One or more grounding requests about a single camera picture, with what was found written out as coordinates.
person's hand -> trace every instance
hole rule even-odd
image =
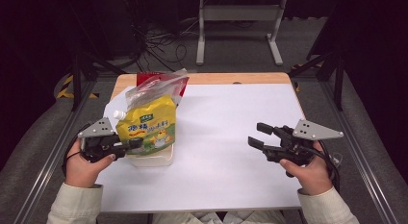
[[[322,150],[318,141],[315,141],[313,146],[319,151]],[[279,163],[288,173],[294,175],[299,180],[304,192],[309,195],[322,194],[333,186],[329,179],[326,163],[320,157],[315,156],[305,167],[298,166],[288,160],[281,160]]]
[[[92,187],[99,173],[108,167],[114,160],[115,154],[111,154],[98,162],[91,163],[85,160],[81,154],[81,140],[77,138],[68,152],[67,157],[72,156],[66,163],[65,183],[72,187]]]

white sleeve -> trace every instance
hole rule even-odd
[[[102,200],[102,186],[92,188],[71,187],[62,184],[51,212],[48,224],[91,223],[96,222]]]
[[[343,198],[333,187],[316,196],[302,194],[302,189],[297,193],[303,213],[309,224],[313,223],[336,223],[355,224],[359,223],[351,213],[350,208]]]

plastic bag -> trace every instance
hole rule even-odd
[[[171,95],[171,99],[177,107],[188,80],[186,69],[150,77],[139,86],[126,92],[127,110],[130,111],[166,94]]]

snack bag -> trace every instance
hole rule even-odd
[[[175,141],[176,106],[170,94],[134,107],[120,118],[116,130],[122,143],[143,138],[142,147],[128,151],[128,155],[150,155]]]

white surface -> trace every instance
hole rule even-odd
[[[126,107],[120,98],[114,98],[106,114],[116,107],[112,103],[120,104],[115,110]],[[294,127],[300,118],[303,112],[290,84],[188,85],[177,108],[173,164],[114,162],[97,181],[104,185],[102,212],[298,208],[297,179],[288,178],[247,139],[279,146],[278,137],[256,131],[257,122]]]

